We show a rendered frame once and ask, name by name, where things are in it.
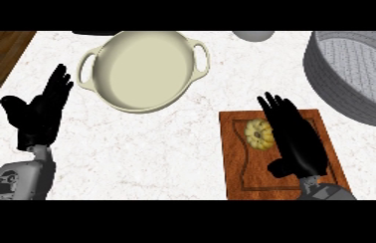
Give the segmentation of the black flat object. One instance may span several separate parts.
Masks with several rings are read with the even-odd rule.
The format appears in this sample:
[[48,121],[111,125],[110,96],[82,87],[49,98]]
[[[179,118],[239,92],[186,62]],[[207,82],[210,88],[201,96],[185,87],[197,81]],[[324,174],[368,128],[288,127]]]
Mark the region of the black flat object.
[[73,31],[74,34],[91,36],[114,36],[120,32],[122,31]]

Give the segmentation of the brown wooden surface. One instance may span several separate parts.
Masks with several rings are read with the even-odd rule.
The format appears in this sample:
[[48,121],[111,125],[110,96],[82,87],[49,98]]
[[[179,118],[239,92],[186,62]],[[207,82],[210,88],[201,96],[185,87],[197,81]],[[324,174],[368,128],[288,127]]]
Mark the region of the brown wooden surface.
[[36,31],[0,31],[0,87],[35,36]]

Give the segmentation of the cream two-handled pot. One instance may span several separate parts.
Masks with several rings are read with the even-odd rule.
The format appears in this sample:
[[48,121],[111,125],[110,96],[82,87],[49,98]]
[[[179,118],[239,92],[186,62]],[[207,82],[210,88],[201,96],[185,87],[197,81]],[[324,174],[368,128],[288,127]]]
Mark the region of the cream two-handled pot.
[[210,70],[203,41],[178,31],[123,31],[82,58],[77,82],[130,114],[163,110]]

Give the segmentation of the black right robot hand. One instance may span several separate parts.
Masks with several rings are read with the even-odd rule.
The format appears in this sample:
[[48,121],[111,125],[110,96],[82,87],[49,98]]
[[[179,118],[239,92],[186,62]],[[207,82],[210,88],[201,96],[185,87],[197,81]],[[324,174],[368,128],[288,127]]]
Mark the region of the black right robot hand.
[[265,93],[259,97],[265,115],[281,153],[267,170],[276,178],[294,174],[298,178],[324,176],[328,167],[328,154],[319,134],[304,119],[290,99]]

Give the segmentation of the yellow pattypan squash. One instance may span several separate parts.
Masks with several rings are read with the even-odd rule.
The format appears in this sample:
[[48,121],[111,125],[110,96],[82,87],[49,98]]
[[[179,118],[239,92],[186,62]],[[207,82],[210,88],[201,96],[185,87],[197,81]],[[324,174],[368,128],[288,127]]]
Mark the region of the yellow pattypan squash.
[[269,150],[275,144],[272,126],[267,120],[256,119],[247,122],[245,139],[250,146],[259,150]]

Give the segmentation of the grey wicker basket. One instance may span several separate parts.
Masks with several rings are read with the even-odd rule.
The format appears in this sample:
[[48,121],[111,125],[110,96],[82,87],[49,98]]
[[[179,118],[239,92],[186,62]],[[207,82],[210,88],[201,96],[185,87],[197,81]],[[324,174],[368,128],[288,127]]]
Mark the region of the grey wicker basket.
[[313,31],[303,66],[322,100],[376,126],[376,31]]

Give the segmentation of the brown wooden cutting board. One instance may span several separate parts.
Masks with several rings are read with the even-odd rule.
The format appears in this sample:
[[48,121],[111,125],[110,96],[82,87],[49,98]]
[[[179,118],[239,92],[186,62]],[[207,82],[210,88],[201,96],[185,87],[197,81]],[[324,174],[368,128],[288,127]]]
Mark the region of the brown wooden cutting board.
[[[338,184],[350,190],[321,112],[301,110],[300,113],[321,135],[329,157],[328,174],[319,182]],[[297,176],[275,178],[267,171],[269,164],[281,158],[278,147],[259,150],[247,142],[247,123],[254,119],[265,119],[263,111],[219,113],[226,197],[229,200],[296,200],[301,193]]]

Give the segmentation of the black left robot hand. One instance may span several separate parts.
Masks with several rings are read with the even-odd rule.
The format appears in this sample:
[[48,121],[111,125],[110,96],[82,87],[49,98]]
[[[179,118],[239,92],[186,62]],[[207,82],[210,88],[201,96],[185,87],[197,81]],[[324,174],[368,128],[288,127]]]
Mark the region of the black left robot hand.
[[18,149],[27,151],[37,144],[51,146],[58,137],[63,110],[74,82],[67,66],[60,64],[43,93],[27,103],[15,96],[5,96],[0,105],[8,121],[18,128]]

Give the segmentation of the grey rounded object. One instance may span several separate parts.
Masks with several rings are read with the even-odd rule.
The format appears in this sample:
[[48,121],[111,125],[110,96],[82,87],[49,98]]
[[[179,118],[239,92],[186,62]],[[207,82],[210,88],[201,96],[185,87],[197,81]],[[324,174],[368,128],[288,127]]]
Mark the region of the grey rounded object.
[[275,34],[273,31],[235,31],[235,36],[248,42],[263,42]]

